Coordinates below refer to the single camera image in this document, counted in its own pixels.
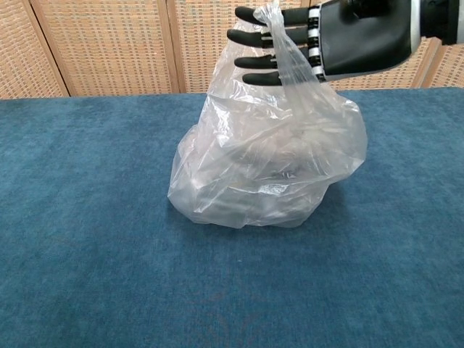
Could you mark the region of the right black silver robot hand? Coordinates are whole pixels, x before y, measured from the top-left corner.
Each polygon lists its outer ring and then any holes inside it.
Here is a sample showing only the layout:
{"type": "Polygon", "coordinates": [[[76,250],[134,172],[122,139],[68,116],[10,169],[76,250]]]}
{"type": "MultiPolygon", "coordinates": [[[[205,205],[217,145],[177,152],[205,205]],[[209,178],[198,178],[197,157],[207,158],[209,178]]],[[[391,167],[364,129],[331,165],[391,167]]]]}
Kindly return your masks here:
{"type": "Polygon", "coordinates": [[[419,1],[327,1],[282,12],[288,37],[321,82],[390,70],[421,42],[419,1]]]}

